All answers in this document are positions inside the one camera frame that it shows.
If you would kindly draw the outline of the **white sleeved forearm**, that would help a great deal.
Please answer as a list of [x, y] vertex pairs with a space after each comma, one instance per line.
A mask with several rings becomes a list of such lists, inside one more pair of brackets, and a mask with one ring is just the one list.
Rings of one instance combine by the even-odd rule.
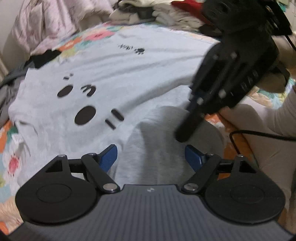
[[236, 107], [224, 108], [219, 113], [238, 128], [258, 131], [263, 126], [263, 131], [295, 137], [295, 86], [278, 109], [267, 108], [245, 97]]

